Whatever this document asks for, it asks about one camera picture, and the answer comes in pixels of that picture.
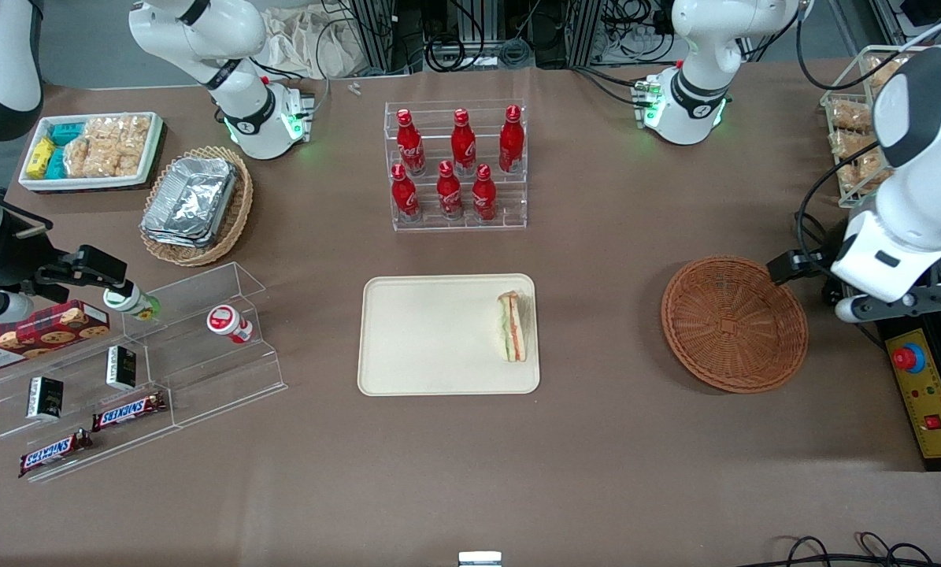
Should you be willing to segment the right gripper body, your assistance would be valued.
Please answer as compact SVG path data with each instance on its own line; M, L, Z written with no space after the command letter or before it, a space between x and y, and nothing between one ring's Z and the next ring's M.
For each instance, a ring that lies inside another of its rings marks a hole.
M52 300L54 284L42 271L53 262L45 228L0 230L0 323L27 319L35 295Z

